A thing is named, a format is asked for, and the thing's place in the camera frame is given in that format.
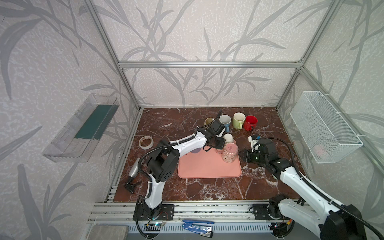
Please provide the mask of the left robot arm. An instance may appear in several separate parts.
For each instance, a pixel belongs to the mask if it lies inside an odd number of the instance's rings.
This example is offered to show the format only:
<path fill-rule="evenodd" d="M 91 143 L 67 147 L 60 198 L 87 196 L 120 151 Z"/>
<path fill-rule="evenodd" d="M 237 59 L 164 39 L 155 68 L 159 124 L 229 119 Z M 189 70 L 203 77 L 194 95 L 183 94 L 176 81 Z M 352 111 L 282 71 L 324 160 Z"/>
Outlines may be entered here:
<path fill-rule="evenodd" d="M 222 111 L 219 111 L 213 122 L 197 126 L 194 133 L 185 138 L 161 141 L 139 159 L 138 172 L 148 179 L 148 188 L 144 197 L 139 196 L 138 206 L 151 214 L 161 208 L 165 183 L 173 175 L 181 157 L 196 149 L 209 152 L 211 149 L 224 148 L 225 126 L 219 121 L 221 115 Z"/>

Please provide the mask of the red mug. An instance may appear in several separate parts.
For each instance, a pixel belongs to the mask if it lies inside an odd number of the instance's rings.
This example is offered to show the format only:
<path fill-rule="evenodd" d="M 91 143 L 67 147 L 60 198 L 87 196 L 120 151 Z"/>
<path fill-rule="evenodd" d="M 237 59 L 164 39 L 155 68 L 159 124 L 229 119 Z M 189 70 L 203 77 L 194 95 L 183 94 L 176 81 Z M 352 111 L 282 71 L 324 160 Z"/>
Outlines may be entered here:
<path fill-rule="evenodd" d="M 252 132 L 258 123 L 258 119 L 255 116 L 246 116 L 243 128 L 246 131 Z"/>

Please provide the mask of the blue mug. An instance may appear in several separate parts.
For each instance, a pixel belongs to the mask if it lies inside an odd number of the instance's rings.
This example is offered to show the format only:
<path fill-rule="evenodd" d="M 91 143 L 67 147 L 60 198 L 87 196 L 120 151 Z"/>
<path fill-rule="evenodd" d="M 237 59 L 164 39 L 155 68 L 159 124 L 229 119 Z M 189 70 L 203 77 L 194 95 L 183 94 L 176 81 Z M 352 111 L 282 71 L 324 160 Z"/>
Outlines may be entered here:
<path fill-rule="evenodd" d="M 220 118 L 219 118 L 219 121 L 221 124 L 224 125 L 225 127 L 225 132 L 226 133 L 229 133 L 230 132 L 230 125 L 231 125 L 231 122 L 232 122 L 232 118 L 228 115 L 221 115 Z"/>

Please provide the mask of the pink patterned mug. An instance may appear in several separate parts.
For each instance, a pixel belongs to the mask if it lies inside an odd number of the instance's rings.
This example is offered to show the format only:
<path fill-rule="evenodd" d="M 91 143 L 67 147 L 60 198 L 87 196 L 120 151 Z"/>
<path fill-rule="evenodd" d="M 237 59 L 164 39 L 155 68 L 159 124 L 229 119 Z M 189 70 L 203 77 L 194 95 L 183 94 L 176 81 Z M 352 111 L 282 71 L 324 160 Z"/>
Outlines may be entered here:
<path fill-rule="evenodd" d="M 238 155 L 239 148 L 235 143 L 226 143 L 222 151 L 222 159 L 226 163 L 233 163 Z"/>

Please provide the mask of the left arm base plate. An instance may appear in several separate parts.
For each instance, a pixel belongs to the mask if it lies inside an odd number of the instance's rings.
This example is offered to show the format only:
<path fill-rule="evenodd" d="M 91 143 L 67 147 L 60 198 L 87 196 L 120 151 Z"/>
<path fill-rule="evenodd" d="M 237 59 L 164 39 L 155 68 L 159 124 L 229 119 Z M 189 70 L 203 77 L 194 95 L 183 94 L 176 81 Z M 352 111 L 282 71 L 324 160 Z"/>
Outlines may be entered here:
<path fill-rule="evenodd" d="M 134 221 L 168 221 L 174 218 L 175 205 L 160 204 L 158 207 L 151 209 L 147 204 L 139 204 L 135 207 Z"/>

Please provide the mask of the pink tray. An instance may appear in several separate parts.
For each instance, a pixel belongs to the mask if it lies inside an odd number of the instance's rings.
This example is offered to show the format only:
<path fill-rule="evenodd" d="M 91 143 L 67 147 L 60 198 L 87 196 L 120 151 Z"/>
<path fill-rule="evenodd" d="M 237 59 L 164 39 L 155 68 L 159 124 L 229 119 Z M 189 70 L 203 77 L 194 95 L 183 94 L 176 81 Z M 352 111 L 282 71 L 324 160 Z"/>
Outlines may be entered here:
<path fill-rule="evenodd" d="M 178 176 L 182 179 L 237 178 L 242 174 L 239 156 L 233 163 L 226 163 L 216 150 L 201 150 L 180 158 Z"/>

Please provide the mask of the light green mug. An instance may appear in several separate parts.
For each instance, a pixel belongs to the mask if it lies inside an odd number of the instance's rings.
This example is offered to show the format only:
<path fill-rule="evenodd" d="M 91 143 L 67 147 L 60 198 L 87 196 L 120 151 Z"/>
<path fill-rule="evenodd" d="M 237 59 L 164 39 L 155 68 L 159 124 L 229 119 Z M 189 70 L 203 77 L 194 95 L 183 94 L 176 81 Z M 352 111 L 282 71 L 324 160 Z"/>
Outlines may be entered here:
<path fill-rule="evenodd" d="M 233 127 L 237 130 L 241 130 L 243 128 L 244 122 L 246 120 L 246 116 L 243 113 L 235 113 L 233 115 Z"/>

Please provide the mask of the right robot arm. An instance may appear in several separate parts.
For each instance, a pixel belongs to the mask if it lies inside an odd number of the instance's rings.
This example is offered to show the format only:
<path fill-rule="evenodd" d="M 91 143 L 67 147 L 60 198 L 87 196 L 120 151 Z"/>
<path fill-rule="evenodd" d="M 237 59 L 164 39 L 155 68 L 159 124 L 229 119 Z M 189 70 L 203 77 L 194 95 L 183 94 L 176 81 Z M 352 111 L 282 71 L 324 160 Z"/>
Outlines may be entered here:
<path fill-rule="evenodd" d="M 271 198 L 266 208 L 266 214 L 271 219 L 288 218 L 321 240 L 365 240 L 366 229 L 380 240 L 384 238 L 375 227 L 363 220 L 355 206 L 342 204 L 313 184 L 300 172 L 294 159 L 281 158 L 274 141 L 275 138 L 250 136 L 251 148 L 244 153 L 247 163 L 264 167 L 301 198 L 297 202 L 283 195 Z"/>

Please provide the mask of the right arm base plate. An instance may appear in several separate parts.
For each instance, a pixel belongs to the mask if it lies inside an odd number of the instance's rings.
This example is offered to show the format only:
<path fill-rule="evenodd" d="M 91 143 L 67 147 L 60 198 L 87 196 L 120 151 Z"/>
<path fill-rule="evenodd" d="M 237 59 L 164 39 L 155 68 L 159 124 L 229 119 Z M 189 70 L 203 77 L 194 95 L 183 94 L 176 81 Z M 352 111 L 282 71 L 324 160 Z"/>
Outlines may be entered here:
<path fill-rule="evenodd" d="M 268 211 L 269 204 L 253 204 L 249 212 L 254 215 L 255 220 L 273 220 Z"/>

